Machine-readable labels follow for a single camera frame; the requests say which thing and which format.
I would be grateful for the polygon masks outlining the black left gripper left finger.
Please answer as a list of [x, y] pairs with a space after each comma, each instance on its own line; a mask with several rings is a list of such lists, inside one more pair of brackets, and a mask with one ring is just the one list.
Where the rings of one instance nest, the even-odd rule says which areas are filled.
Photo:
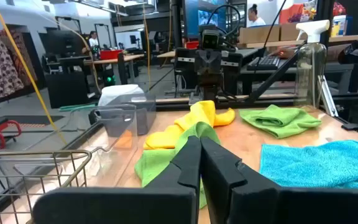
[[66, 187], [41, 196], [41, 223], [196, 223], [201, 143], [190, 136], [169, 165], [144, 188]]

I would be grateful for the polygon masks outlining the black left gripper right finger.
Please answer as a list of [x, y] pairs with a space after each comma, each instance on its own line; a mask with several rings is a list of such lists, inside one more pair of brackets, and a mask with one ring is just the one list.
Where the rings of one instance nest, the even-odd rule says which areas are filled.
[[357, 189], [281, 187], [210, 138], [200, 141], [211, 223], [358, 223]]

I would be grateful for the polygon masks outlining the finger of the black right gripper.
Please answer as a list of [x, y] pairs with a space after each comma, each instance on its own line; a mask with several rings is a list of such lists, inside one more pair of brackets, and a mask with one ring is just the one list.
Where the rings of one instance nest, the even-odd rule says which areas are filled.
[[209, 84], [218, 86], [221, 83], [221, 52], [210, 50], [208, 52], [208, 74]]
[[195, 70], [198, 75], [199, 86], [206, 86], [208, 82], [208, 52], [197, 50], [195, 58]]

